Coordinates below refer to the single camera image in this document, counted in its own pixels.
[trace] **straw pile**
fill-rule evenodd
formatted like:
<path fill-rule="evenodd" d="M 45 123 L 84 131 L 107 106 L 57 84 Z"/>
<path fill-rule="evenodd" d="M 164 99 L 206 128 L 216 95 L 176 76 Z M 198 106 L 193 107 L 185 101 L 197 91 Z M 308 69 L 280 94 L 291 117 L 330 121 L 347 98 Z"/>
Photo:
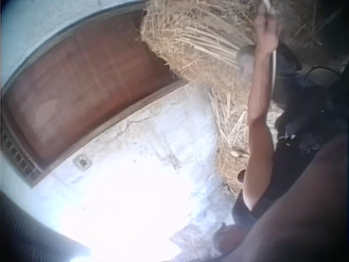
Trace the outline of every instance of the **straw pile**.
<path fill-rule="evenodd" d="M 272 3 L 286 19 L 283 40 L 291 47 L 312 30 L 314 1 Z M 238 72 L 236 54 L 240 47 L 254 43 L 258 4 L 254 0 L 150 0 L 141 28 L 142 40 L 177 75 L 212 87 L 210 99 L 218 135 L 216 163 L 233 194 L 239 192 L 236 176 L 246 167 L 249 156 L 246 106 L 250 83 Z"/>

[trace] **forearm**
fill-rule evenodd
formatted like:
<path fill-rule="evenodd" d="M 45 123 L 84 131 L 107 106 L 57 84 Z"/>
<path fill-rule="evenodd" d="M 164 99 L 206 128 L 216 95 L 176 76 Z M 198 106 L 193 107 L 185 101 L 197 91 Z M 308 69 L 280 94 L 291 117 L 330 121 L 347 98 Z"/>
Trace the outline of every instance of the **forearm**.
<path fill-rule="evenodd" d="M 248 102 L 249 125 L 255 121 L 266 121 L 271 98 L 270 55 L 256 54 Z"/>

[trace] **dark clothing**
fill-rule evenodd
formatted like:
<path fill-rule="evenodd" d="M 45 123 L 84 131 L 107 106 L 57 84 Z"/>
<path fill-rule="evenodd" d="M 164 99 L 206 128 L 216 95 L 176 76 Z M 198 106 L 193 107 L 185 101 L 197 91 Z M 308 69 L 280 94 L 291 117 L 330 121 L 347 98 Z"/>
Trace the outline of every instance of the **dark clothing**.
<path fill-rule="evenodd" d="M 278 54 L 273 100 L 285 112 L 275 123 L 278 143 L 273 159 L 270 184 L 250 211 L 240 192 L 232 210 L 237 225 L 251 227 L 297 181 L 321 147 L 341 133 L 348 132 L 347 101 L 338 104 L 334 92 L 345 94 L 348 87 L 339 81 L 332 88 L 316 86 L 292 71 Z"/>

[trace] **upper arm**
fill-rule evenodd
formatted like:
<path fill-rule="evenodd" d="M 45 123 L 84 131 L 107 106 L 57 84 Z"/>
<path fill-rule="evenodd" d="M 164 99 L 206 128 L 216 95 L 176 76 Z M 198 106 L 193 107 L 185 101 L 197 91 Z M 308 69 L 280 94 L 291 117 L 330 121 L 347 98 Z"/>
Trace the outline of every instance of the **upper arm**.
<path fill-rule="evenodd" d="M 270 183 L 273 167 L 273 139 L 265 120 L 249 124 L 250 159 L 244 176 L 243 198 L 252 210 Z"/>

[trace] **hay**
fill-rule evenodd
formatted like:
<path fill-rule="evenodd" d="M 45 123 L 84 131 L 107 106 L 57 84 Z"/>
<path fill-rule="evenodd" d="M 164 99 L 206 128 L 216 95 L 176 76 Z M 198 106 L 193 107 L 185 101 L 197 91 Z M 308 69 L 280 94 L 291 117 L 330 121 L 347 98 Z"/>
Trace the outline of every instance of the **hay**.
<path fill-rule="evenodd" d="M 272 2 L 284 17 L 282 40 L 291 47 L 301 45 L 300 39 L 315 30 L 314 1 Z M 254 43 L 258 4 L 253 0 L 150 0 L 141 28 L 142 40 L 177 75 L 211 86 L 217 168 L 233 194 L 241 187 L 236 176 L 248 161 L 250 87 L 238 72 L 236 54 L 240 47 Z"/>

